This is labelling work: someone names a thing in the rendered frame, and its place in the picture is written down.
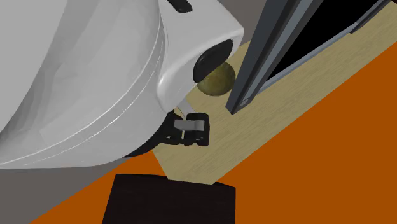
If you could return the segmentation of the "olive brown ball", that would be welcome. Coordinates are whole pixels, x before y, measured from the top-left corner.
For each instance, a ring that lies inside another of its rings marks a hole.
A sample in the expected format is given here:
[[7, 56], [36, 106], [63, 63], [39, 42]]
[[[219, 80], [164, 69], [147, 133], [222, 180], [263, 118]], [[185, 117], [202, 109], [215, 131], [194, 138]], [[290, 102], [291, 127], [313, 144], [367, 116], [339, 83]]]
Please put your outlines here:
[[197, 88], [205, 95], [217, 97], [231, 91], [235, 81], [234, 68], [229, 63], [224, 62], [198, 83]]

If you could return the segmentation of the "black robot stand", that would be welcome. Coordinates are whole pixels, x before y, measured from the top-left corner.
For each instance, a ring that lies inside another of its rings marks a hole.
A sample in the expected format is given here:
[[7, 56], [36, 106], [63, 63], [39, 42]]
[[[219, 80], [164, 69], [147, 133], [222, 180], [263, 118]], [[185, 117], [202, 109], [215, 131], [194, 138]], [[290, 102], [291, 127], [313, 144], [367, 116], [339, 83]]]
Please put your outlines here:
[[116, 174], [101, 224], [236, 224], [236, 188]]

